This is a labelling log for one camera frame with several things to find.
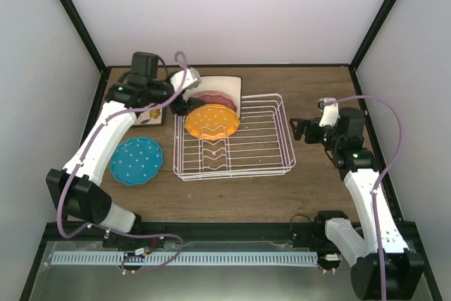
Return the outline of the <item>blue polka dot plate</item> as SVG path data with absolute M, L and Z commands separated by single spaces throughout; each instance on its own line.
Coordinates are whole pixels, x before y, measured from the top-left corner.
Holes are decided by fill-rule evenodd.
M 143 185 L 154 178 L 163 165 L 163 149 L 148 137 L 132 137 L 120 143 L 110 160 L 113 178 L 124 185 Z

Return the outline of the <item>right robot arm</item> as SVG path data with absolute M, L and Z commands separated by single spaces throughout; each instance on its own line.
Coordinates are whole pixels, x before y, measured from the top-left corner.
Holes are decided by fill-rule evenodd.
M 334 244 L 350 266 L 360 300 L 410 300 L 424 272 L 422 256 L 412 251 L 388 207 L 373 152 L 364 147 L 365 115 L 355 108 L 325 106 L 320 118 L 290 119 L 293 137 L 321 144 L 349 191 L 360 221 L 357 232 L 337 211 L 322 211 L 313 229 L 315 242 Z

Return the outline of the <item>pink polka dot plate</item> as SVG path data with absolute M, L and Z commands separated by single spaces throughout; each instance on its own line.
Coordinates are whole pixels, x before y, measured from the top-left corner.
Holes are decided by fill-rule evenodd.
M 235 102 L 225 93 L 218 91 L 202 91 L 193 94 L 192 97 L 200 99 L 206 104 L 222 104 L 237 113 Z

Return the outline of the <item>yellow polka dot plate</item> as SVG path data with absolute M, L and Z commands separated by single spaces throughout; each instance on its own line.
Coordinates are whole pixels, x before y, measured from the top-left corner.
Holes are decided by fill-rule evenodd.
M 216 141 L 231 136 L 240 126 L 237 114 L 222 104 L 206 104 L 185 120 L 187 132 L 198 139 Z

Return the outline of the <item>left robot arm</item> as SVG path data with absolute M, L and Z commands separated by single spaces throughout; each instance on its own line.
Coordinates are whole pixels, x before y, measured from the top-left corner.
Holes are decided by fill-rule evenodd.
M 130 70 L 109 88 L 99 117 L 79 150 L 62 169 L 48 172 L 46 183 L 63 238 L 72 238 L 92 225 L 119 234 L 128 247 L 143 241 L 139 216 L 115 204 L 101 182 L 120 140 L 141 113 L 168 106 L 174 114 L 185 116 L 200 104 L 183 98 L 186 90 L 201 84 L 199 73 L 189 66 L 182 51 L 177 51 L 174 59 L 181 69 L 157 80 L 163 59 L 157 54 L 134 53 Z

